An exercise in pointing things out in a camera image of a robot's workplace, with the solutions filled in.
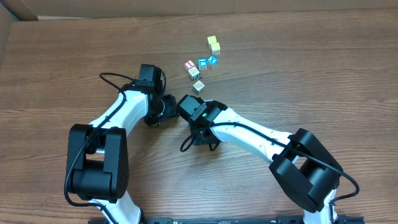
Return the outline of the blue-sided picture block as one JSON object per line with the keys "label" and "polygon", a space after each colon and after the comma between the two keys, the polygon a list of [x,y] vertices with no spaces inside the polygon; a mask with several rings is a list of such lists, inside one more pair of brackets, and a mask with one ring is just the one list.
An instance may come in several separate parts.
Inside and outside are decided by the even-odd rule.
{"label": "blue-sided picture block", "polygon": [[205,85],[200,80],[198,80],[196,83],[193,84],[192,88],[196,94],[200,94],[205,89]]}

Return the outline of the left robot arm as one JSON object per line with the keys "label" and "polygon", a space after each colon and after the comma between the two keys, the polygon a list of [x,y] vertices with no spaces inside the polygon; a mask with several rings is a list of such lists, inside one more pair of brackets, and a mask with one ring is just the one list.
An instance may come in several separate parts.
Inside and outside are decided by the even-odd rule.
{"label": "left robot arm", "polygon": [[176,99],[165,94],[166,76],[142,64],[137,78],[118,87],[118,98],[99,118],[74,124],[68,135],[65,200],[74,207],[96,207],[106,223],[145,223],[141,208],[127,191],[127,137],[143,120],[148,126],[177,117]]}

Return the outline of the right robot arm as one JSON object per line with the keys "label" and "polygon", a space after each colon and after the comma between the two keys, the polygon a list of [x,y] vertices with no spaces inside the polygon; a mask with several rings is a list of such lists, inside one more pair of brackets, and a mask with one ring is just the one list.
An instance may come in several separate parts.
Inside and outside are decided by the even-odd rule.
{"label": "right robot arm", "polygon": [[192,145],[207,145],[211,151],[222,142],[239,146],[268,163],[286,196],[304,210],[304,223],[338,221],[332,200],[343,169],[310,131],[300,128],[291,134],[269,129],[219,101],[190,95],[178,102],[177,112],[191,132],[182,152]]}

